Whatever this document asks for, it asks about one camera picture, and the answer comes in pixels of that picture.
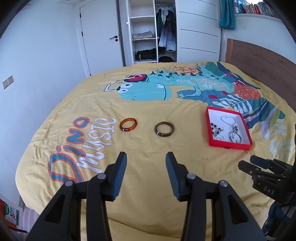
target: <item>tiger eye bangle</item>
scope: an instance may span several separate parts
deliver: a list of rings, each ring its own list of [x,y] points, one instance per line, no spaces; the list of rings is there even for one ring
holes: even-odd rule
[[[157,127],[159,127],[160,125],[168,125],[171,128],[171,131],[169,133],[161,133]],[[154,131],[157,135],[161,136],[161,137],[169,137],[173,132],[174,132],[174,126],[172,123],[166,122],[166,121],[162,121],[160,123],[158,123],[155,128]]]
[[[131,127],[124,128],[124,127],[123,127],[123,124],[124,124],[125,122],[128,122],[128,121],[133,121],[134,124],[133,124]],[[138,123],[137,123],[137,121],[136,121],[134,118],[126,118],[126,119],[124,119],[122,122],[120,122],[120,129],[121,129],[122,131],[132,131],[133,129],[136,128],[137,124],[138,124]]]

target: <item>floor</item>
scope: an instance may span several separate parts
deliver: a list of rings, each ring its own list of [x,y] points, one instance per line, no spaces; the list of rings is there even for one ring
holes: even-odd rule
[[[39,217],[38,213],[36,213],[34,210],[25,206],[24,211],[22,213],[19,212],[19,225],[17,228],[21,230],[25,230],[29,233],[34,223],[37,221],[38,217]],[[27,237],[27,234],[25,233],[19,233],[19,232],[17,233],[17,238],[20,241],[25,241],[26,237]]]

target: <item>white wall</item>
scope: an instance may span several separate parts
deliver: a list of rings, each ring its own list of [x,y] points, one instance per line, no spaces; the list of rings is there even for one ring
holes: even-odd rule
[[[74,7],[32,0],[0,39],[0,194],[19,204],[17,165],[53,108],[85,78],[75,32]]]
[[[235,30],[222,30],[220,61],[225,61],[230,38],[267,48],[296,63],[296,44],[281,20],[255,14],[235,14],[235,20]]]

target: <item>white door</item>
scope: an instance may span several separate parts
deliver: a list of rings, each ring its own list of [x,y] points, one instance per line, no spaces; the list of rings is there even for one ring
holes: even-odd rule
[[[122,67],[115,0],[96,0],[81,7],[80,13],[90,73]]]

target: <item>robotic hand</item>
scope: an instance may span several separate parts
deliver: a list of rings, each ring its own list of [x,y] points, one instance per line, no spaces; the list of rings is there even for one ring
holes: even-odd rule
[[[181,241],[205,240],[206,199],[212,200],[213,241],[266,241],[227,181],[203,181],[178,164],[172,152],[167,153],[165,162],[174,195],[180,202],[187,202]],[[121,152],[115,164],[88,182],[66,181],[40,215],[27,241],[80,241],[81,199],[86,199],[87,240],[112,241],[105,202],[118,196],[126,164],[127,156]]]
[[[295,240],[296,163],[291,166],[277,159],[265,160],[258,156],[251,156],[250,162],[240,161],[239,169],[252,176],[254,189],[275,200],[262,228],[267,240]]]

